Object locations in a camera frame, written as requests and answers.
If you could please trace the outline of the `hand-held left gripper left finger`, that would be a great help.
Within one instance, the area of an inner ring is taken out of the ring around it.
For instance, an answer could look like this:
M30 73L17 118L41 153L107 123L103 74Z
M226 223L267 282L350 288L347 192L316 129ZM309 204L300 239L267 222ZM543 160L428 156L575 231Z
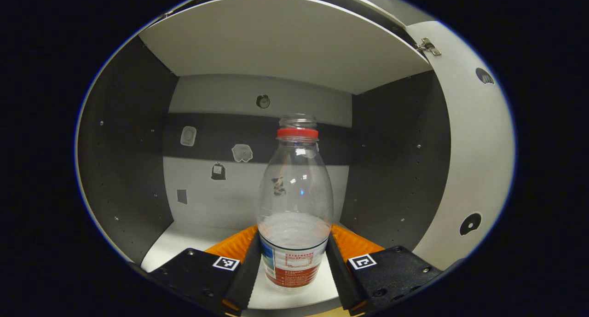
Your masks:
M241 315L248 308L261 260L253 225L212 248L185 248L146 277L213 315Z

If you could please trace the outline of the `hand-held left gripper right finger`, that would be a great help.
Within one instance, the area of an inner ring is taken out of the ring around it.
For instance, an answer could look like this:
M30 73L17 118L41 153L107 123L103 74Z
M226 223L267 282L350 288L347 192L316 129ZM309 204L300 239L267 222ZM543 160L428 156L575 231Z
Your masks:
M332 225L326 256L342 308L375 315L433 283L443 271L408 248L384 248L340 225Z

